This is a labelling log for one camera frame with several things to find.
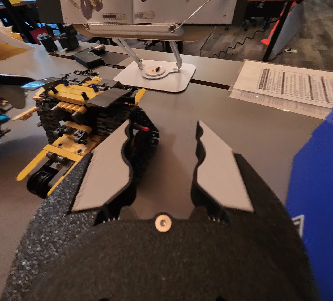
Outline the grey divider panel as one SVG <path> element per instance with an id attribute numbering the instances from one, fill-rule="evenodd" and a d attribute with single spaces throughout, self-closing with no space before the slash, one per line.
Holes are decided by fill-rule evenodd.
<path id="1" fill-rule="evenodd" d="M 272 49 L 271 57 L 284 50 L 285 46 L 299 32 L 305 22 L 304 2 L 296 4 L 288 14 L 277 41 Z"/>

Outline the yellow black toy brick vehicle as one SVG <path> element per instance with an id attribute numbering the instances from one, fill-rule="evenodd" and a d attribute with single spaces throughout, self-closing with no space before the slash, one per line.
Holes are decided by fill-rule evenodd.
<path id="1" fill-rule="evenodd" d="M 146 89 L 99 77 L 47 78 L 22 86 L 37 90 L 36 103 L 16 117 L 27 120 L 37 112 L 48 145 L 18 174 L 28 177 L 27 190 L 46 199 L 80 160 L 129 120 L 130 148 L 127 159 L 138 184 L 159 143 L 159 131 L 138 106 Z"/>

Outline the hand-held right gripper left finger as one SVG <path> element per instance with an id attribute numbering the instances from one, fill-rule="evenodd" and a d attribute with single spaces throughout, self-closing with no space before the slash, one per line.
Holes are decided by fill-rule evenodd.
<path id="1" fill-rule="evenodd" d="M 131 121 L 126 120 L 93 150 L 72 212 L 102 208 L 120 195 L 133 180 L 133 168 L 125 156 Z"/>

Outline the blue plastic bin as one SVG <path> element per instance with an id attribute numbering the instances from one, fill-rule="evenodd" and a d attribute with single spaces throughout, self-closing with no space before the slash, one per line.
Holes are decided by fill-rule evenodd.
<path id="1" fill-rule="evenodd" d="M 286 209 L 306 247 L 322 300 L 333 300 L 333 114 L 293 159 Z"/>

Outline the white book stand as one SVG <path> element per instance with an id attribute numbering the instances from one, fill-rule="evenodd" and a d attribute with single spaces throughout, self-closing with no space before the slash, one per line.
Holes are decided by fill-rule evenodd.
<path id="1" fill-rule="evenodd" d="M 241 21 L 247 1 L 237 0 L 232 23 Z M 184 91 L 196 70 L 195 65 L 183 62 L 176 41 L 198 40 L 201 37 L 195 37 L 195 29 L 210 26 L 185 24 L 204 5 L 182 24 L 66 23 L 60 0 L 37 0 L 37 6 L 39 16 L 44 23 L 73 24 L 86 36 L 112 38 L 113 42 L 132 59 L 115 80 L 123 85 L 165 92 Z"/>

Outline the black power bank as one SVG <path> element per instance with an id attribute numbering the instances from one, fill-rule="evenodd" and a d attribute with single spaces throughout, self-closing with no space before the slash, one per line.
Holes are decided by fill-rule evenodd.
<path id="1" fill-rule="evenodd" d="M 94 69 L 99 66 L 105 65 L 105 62 L 102 57 L 91 52 L 88 49 L 73 54 L 71 58 L 87 69 Z"/>

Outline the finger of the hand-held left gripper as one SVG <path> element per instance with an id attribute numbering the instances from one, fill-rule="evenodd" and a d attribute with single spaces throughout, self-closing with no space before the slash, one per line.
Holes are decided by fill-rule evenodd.
<path id="1" fill-rule="evenodd" d="M 0 74 L 0 97 L 7 100 L 16 109 L 26 107 L 25 90 L 23 85 L 34 82 L 35 79 L 21 75 Z"/>

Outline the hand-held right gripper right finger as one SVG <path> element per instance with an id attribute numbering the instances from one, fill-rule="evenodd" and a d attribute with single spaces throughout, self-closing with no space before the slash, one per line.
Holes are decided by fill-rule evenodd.
<path id="1" fill-rule="evenodd" d="M 234 150 L 203 121 L 197 121 L 197 164 L 190 197 L 209 215 L 225 209 L 254 213 L 254 207 L 235 158 Z"/>

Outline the yellow cardboard box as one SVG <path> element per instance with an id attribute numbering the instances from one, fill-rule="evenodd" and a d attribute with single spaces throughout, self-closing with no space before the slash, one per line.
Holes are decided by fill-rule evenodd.
<path id="1" fill-rule="evenodd" d="M 12 27 L 0 26 L 0 60 L 33 50 L 34 47 L 23 42 L 19 33 L 12 31 Z"/>

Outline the laminated paper sheet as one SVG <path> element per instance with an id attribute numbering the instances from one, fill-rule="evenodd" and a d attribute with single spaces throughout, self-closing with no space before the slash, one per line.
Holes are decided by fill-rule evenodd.
<path id="1" fill-rule="evenodd" d="M 245 60 L 230 97 L 324 120 L 333 107 L 333 73 Z"/>

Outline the black battery charger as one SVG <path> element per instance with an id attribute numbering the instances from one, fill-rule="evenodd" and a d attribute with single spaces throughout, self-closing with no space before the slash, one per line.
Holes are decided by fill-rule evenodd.
<path id="1" fill-rule="evenodd" d="M 63 33 L 57 36 L 57 40 L 59 41 L 63 50 L 73 51 L 79 47 L 77 34 L 77 30 L 73 24 L 63 25 Z"/>
<path id="2" fill-rule="evenodd" d="M 37 40 L 41 45 L 44 46 L 45 50 L 48 53 L 58 51 L 57 45 L 55 44 L 53 37 L 50 36 L 48 33 L 38 34 Z"/>

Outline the loose toy brick pieces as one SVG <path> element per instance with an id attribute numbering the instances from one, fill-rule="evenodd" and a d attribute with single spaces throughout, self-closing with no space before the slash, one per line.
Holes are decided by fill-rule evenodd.
<path id="1" fill-rule="evenodd" d="M 7 113 L 13 109 L 13 106 L 5 99 L 0 98 L 0 138 L 4 137 L 11 131 L 10 128 L 6 127 L 10 117 Z"/>

